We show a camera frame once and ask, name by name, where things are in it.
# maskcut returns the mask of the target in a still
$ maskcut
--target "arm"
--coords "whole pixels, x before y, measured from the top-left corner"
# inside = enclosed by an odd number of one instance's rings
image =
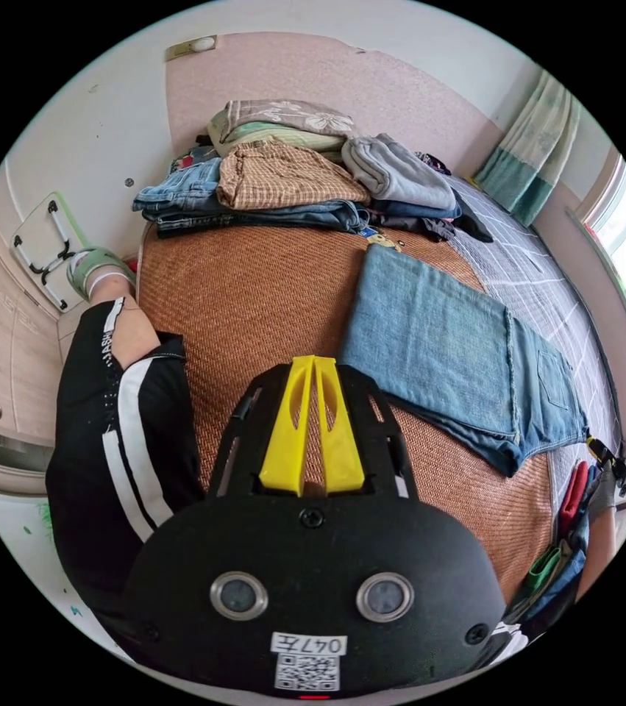
[[[616,554],[616,525],[614,507],[608,507],[590,523],[590,538],[580,584],[577,587],[576,601],[597,580]]]
[[[576,601],[583,597],[599,575],[607,568],[616,554],[616,508],[614,494],[616,477],[610,463],[605,464],[600,477],[594,482],[588,502],[590,538],[587,543],[585,566],[577,587]]]

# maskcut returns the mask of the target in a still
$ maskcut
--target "green shoe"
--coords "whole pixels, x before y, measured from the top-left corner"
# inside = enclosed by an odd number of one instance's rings
[[[76,263],[75,258],[82,253],[87,253],[79,258]],[[103,265],[116,265],[124,273],[124,276],[136,286],[136,275],[131,268],[113,252],[106,248],[84,248],[75,253],[68,264],[68,282],[71,287],[83,298],[87,296],[87,279],[98,268]]]

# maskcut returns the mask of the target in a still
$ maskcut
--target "pink wall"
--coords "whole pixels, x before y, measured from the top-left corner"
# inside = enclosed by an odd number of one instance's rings
[[[410,150],[435,154],[460,176],[473,174],[502,138],[477,108],[420,69],[315,35],[221,35],[215,51],[168,62],[166,95],[177,154],[233,99],[329,105],[364,132],[387,132]]]

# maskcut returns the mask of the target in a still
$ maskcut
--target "bed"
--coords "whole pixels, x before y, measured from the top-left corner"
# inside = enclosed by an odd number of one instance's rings
[[[597,332],[579,294],[536,233],[465,180],[453,176],[448,180],[494,238],[491,245],[485,245],[460,237],[452,241],[453,249],[472,267],[487,294],[563,352],[573,367],[592,434],[616,451],[621,432],[613,386]],[[556,449],[548,460],[555,515],[576,460],[591,463],[591,456],[585,444],[580,444]]]
[[[448,243],[385,232],[408,254],[482,289]],[[335,355],[366,247],[359,235],[304,228],[230,227],[165,240],[146,230],[138,299],[158,329],[185,337],[205,484],[227,419],[253,377],[296,355]],[[511,598],[552,537],[545,454],[507,479],[439,429],[394,412],[421,499],[475,533]],[[306,477],[321,481],[313,454]]]
[[[224,39],[217,52],[166,64],[175,154],[192,147],[207,120],[233,96],[305,96],[333,105],[353,115],[362,132],[387,132],[412,151],[437,154],[462,174],[474,173],[501,137],[449,87],[386,54],[309,35]],[[259,51],[264,41],[275,65],[286,71],[270,70]],[[310,62],[310,55],[325,61]],[[476,135],[472,144],[467,135]],[[560,348],[575,368],[592,432],[615,449],[619,424],[611,386],[577,293],[534,233],[469,183],[450,181],[493,243],[462,232],[448,243],[391,229],[385,234],[402,241],[404,252],[499,299]],[[162,240],[146,228],[138,299],[158,329],[184,335],[205,484],[220,435],[252,378],[296,355],[335,356],[367,245],[359,235],[304,228],[228,227]],[[537,455],[507,479],[439,429],[394,412],[421,499],[459,519],[483,542],[508,601],[554,538],[567,481],[576,460],[588,458],[586,447]],[[310,446],[315,448],[315,439]],[[321,481],[318,457],[309,459],[306,477]]]

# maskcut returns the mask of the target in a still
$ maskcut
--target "foot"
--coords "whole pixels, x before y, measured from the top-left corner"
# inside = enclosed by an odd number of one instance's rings
[[[68,282],[83,299],[89,301],[92,289],[102,278],[102,273],[93,275],[101,268],[104,268],[104,277],[123,277],[135,288],[136,276],[131,268],[105,248],[85,248],[76,252],[68,264]]]

